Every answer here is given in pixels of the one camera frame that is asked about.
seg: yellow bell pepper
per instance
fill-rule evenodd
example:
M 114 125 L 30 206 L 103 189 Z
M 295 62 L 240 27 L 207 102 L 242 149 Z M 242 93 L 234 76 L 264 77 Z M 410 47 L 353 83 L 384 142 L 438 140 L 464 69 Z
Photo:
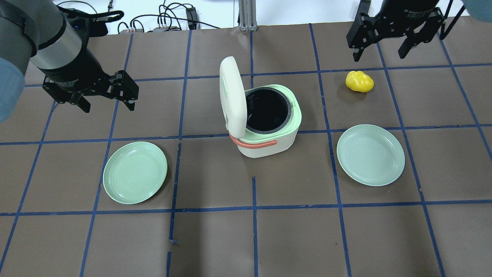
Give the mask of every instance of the yellow bell pepper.
M 353 91 L 366 93 L 374 87 L 374 81 L 362 71 L 351 71 L 345 79 L 345 85 Z

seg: rice cooker handle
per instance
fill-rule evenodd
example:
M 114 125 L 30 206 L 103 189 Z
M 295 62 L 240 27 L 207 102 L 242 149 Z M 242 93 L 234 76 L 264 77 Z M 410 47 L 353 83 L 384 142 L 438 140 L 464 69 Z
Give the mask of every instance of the rice cooker handle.
M 233 137 L 231 134 L 229 134 L 229 137 L 231 138 L 232 142 L 235 143 L 237 146 L 240 146 L 242 148 L 248 148 L 248 149 L 264 148 L 264 147 L 268 147 L 268 146 L 273 146 L 277 143 L 276 140 L 271 140 L 271 141 L 259 143 L 259 144 L 249 144 L 249 143 L 245 143 L 245 142 L 240 141 L 239 139 Z

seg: light green plate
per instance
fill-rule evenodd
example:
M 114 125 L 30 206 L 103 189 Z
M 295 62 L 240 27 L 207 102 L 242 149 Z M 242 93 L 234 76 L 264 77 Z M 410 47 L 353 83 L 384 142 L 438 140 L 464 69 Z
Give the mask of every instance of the light green plate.
M 162 186 L 167 160 L 152 143 L 137 141 L 118 149 L 104 167 L 104 190 L 114 201 L 136 204 L 147 200 Z
M 400 142 L 390 132 L 369 124 L 345 131 L 338 141 L 337 156 L 352 179 L 368 186 L 394 182 L 405 167 Z

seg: black inner pot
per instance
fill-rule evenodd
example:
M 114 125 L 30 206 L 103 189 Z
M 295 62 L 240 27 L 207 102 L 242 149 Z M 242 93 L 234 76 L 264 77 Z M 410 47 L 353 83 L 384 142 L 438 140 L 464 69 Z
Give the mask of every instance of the black inner pot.
M 290 119 L 292 108 L 287 97 L 274 88 L 255 88 L 246 94 L 246 128 L 258 134 L 272 134 Z

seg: cable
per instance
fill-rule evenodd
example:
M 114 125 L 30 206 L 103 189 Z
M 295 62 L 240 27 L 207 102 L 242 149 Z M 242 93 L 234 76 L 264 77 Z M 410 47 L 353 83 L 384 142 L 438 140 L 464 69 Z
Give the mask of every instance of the cable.
M 135 21 L 140 23 L 140 25 L 142 26 L 142 33 L 145 33 L 144 25 L 142 24 L 142 22 L 140 22 L 140 20 L 133 20 L 133 27 L 135 28 L 135 31 L 137 31 L 137 27 L 135 26 Z
M 164 12 L 163 12 L 163 13 L 162 13 L 162 12 L 160 12 L 160 8 L 161 8 L 161 7 L 164 7 L 164 8 L 165 8 L 165 10 L 164 10 Z M 169 11 L 170 11 L 173 15 L 174 15 L 174 17 L 176 17 L 176 14 L 174 13 L 174 11 L 172 11 L 172 9 L 169 9 L 169 6 L 159 5 L 159 14 L 164 14 L 164 15 L 167 15 L 167 11 L 168 11 L 168 10 L 169 10 Z M 157 23 L 159 24 L 159 19 L 160 19 L 160 23 L 162 24 L 162 17 L 161 17 L 161 16 L 159 16 L 159 17 L 157 18 Z M 170 19 L 170 21 L 169 21 L 169 26 L 172 26 L 172 25 L 173 25 L 173 19 L 172 19 L 171 17 L 169 17 L 169 19 Z M 180 27 L 180 29 L 181 29 L 181 24 L 180 24 L 179 20 L 176 20 L 176 21 L 178 22 L 178 26 L 179 26 L 179 27 Z
M 458 13 L 455 15 L 455 17 L 453 18 L 453 20 L 451 21 L 451 23 L 449 24 L 448 26 L 448 29 L 446 31 L 444 31 L 443 33 L 441 33 L 441 35 L 439 36 L 439 39 L 440 40 L 443 40 L 445 39 L 449 32 L 451 31 L 451 29 L 453 28 L 453 26 L 456 24 L 456 22 L 458 21 L 458 19 L 460 18 L 461 14 L 464 12 L 465 10 L 465 6 L 463 5 L 461 7 L 461 9 L 458 11 Z
M 172 10 L 169 10 L 173 15 L 174 15 L 174 18 L 177 18 L 176 17 L 176 14 L 174 13 L 174 11 Z M 164 14 L 164 21 L 166 20 L 166 16 L 167 16 L 167 9 L 161 13 L 160 15 Z M 173 25 L 173 18 L 168 16 L 168 18 L 170 19 L 170 22 L 169 22 L 169 27 L 171 27 Z M 176 20 L 176 22 L 178 22 L 178 27 L 182 30 L 182 27 L 181 27 L 181 23 L 179 20 Z
M 65 8 L 60 7 L 60 6 L 58 6 L 58 9 L 61 12 L 68 13 L 68 14 L 71 14 L 71 15 L 80 16 L 82 18 L 108 17 L 108 19 L 105 20 L 105 22 L 115 22 L 115 21 L 118 21 L 118 20 L 122 19 L 123 16 L 124 16 L 124 12 L 123 11 L 120 11 L 120 10 L 115 10 L 115 11 L 110 11 L 110 12 L 103 12 L 103 13 L 97 13 L 97 14 L 86 14 L 86 13 L 83 13 L 83 12 L 78 12 L 78 11 L 74 11 L 74 10 L 65 9 Z
M 118 24 L 118 33 L 120 33 L 120 26 L 121 26 L 121 24 L 124 24 L 124 25 L 126 26 L 126 29 L 127 29 L 127 30 L 129 30 L 129 29 L 130 29 L 130 28 L 128 27 L 128 24 L 127 24 L 127 23 L 125 23 L 125 22 L 121 21 L 121 22 Z
M 137 19 L 137 18 L 144 17 L 144 16 L 162 16 L 162 15 L 158 15 L 158 14 L 142 14 L 142 15 L 139 15 L 139 16 L 133 18 L 132 21 L 135 20 L 135 19 Z M 167 17 L 167 18 L 173 18 L 173 19 L 176 19 L 176 20 L 185 20 L 187 22 L 196 22 L 196 23 L 200 23 L 200 24 L 203 24 L 203 25 L 210 26 L 212 28 L 220 29 L 220 27 L 217 27 L 217 26 L 214 26 L 214 25 L 205 23 L 205 22 L 201 22 L 201 21 L 191 20 L 191 19 L 187 19 L 187 18 L 172 17 L 172 16 L 169 16 L 169 15 L 163 15 L 163 16 L 164 17 Z
M 181 3 L 177 3 L 177 2 L 173 2 L 173 3 L 166 6 L 166 1 L 164 0 L 164 3 L 162 3 L 162 5 L 159 5 L 159 14 L 162 14 L 162 12 L 160 11 L 160 8 L 163 7 L 165 9 L 164 10 L 165 15 L 167 15 L 167 11 L 170 11 L 174 15 L 174 17 L 176 17 L 176 14 L 174 13 L 173 9 L 177 9 L 181 6 L 184 7 L 185 9 L 188 9 L 185 5 L 190 5 L 192 8 L 194 7 L 190 3 L 181 4 Z M 172 18 L 169 18 L 169 19 L 170 19 L 169 26 L 172 26 L 173 25 L 173 19 Z M 179 20 L 176 20 L 176 21 L 178 22 L 179 28 L 182 29 Z M 164 26 L 164 24 L 162 23 L 162 17 L 157 18 L 157 24 L 159 24 L 159 23 Z
M 110 11 L 112 8 L 113 8 L 113 0 L 109 0 L 108 11 Z
M 191 4 L 188 4 L 188 3 L 181 4 L 181 3 L 173 2 L 173 3 L 171 3 L 171 4 L 167 5 L 167 6 L 168 6 L 168 7 L 170 7 L 170 6 L 171 6 L 171 5 L 173 5 L 173 4 L 175 4 L 175 5 L 177 5 L 177 6 L 176 6 L 176 7 L 174 7 L 174 8 L 172 8 L 172 9 L 176 9 L 176 8 L 181 7 L 181 6 L 183 6 L 185 9 L 187 9 L 188 7 L 186 7 L 185 5 L 191 5 Z
M 72 3 L 72 2 L 74 2 L 74 3 L 82 3 L 82 4 L 86 4 L 86 5 L 88 5 L 89 7 L 91 7 L 91 8 L 92 8 L 92 10 L 93 10 L 95 13 L 97 13 L 97 11 L 95 10 L 95 8 L 94 8 L 91 4 L 89 4 L 89 3 L 87 3 L 87 2 L 84 2 L 84 1 L 63 1 L 63 2 L 59 3 L 59 4 L 57 5 L 57 7 L 58 7 L 58 6 L 60 6 L 61 4 L 65 4 L 65 3 Z

